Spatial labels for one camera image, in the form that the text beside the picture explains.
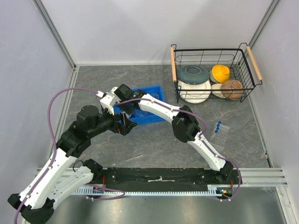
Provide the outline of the blue plastic divided bin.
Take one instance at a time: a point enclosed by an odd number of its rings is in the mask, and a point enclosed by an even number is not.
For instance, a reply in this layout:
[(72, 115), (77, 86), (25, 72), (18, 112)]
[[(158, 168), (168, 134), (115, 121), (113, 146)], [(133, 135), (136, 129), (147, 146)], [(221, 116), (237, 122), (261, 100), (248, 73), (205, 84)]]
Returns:
[[(116, 113), (124, 112), (117, 105), (125, 104), (131, 101), (137, 101), (138, 102), (137, 105), (139, 106), (139, 108), (135, 109), (131, 115), (127, 114), (128, 118), (131, 121), (137, 123), (138, 125), (142, 125), (142, 124), (149, 124), (149, 123), (155, 123), (155, 122), (167, 120), (166, 108), (165, 108), (166, 104), (164, 102), (164, 94), (161, 86), (156, 85), (156, 86), (142, 87), (140, 89), (133, 89), (133, 91), (136, 90), (140, 90), (140, 97), (115, 104), (114, 111)], [(158, 94), (160, 99), (156, 99), (152, 97), (151, 94), (153, 93)], [(149, 114), (144, 117), (137, 117), (136, 114), (137, 110), (146, 111)]]

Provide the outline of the small glass beaker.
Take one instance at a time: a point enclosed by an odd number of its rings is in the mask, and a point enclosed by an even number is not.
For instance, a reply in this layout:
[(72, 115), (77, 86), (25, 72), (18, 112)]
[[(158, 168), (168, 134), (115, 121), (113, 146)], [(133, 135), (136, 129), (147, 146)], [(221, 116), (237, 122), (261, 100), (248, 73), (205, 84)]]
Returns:
[(146, 111), (137, 110), (136, 114), (137, 114), (137, 117), (144, 117), (144, 116), (147, 116), (149, 113)]

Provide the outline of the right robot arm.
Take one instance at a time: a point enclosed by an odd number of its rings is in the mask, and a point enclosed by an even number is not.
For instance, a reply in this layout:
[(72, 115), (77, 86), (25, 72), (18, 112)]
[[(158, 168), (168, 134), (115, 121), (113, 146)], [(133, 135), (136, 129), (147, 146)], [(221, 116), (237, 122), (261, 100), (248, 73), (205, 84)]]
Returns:
[(214, 178), (218, 183), (226, 183), (231, 178), (234, 165), (223, 157), (208, 142), (204, 132), (199, 127), (199, 118), (188, 106), (174, 106), (160, 101), (142, 91), (132, 91), (122, 84), (114, 94), (120, 99), (118, 106), (126, 112), (139, 109), (150, 112), (171, 123), (173, 134), (177, 140), (187, 143), (196, 149), (214, 170)]

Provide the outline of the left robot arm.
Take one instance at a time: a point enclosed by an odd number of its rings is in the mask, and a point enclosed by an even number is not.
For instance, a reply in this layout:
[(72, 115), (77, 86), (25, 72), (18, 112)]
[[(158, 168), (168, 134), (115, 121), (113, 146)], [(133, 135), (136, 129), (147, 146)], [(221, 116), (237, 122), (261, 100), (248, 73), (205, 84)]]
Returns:
[(112, 115), (107, 109), (99, 112), (96, 106), (84, 106), (55, 144), (56, 149), (38, 176), (21, 193), (12, 194), (8, 203), (29, 223), (46, 223), (69, 194), (81, 185), (103, 180), (103, 167), (89, 159), (71, 177), (56, 185), (65, 170), (91, 145), (91, 139), (107, 130), (125, 136), (136, 125), (123, 113)]

